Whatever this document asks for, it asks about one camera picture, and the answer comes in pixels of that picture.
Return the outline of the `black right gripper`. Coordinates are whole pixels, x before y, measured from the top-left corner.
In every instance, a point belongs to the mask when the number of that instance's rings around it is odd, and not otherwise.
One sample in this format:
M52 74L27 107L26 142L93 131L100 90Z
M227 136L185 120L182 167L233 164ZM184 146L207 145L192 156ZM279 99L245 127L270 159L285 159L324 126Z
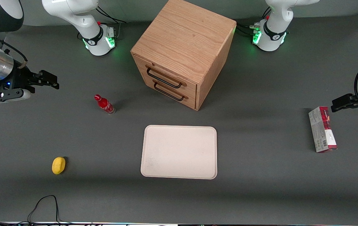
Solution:
M32 85L59 89L56 75L45 70L33 73L28 67L18 69L14 66L11 73L5 79L0 80L0 92L9 89L26 89L31 94L35 94L35 87Z

